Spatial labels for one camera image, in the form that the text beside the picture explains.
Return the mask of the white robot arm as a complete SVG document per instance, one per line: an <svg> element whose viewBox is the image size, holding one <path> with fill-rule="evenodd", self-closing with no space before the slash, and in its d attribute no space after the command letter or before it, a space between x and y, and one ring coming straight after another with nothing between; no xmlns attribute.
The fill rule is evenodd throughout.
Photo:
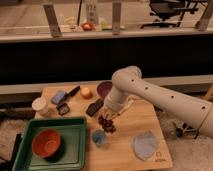
<svg viewBox="0 0 213 171"><path fill-rule="evenodd" d="M137 66L115 71L111 81L112 89L104 100L104 105L111 111L120 112L128 96L136 95L213 139L212 102L148 83L142 79L142 72Z"/></svg>

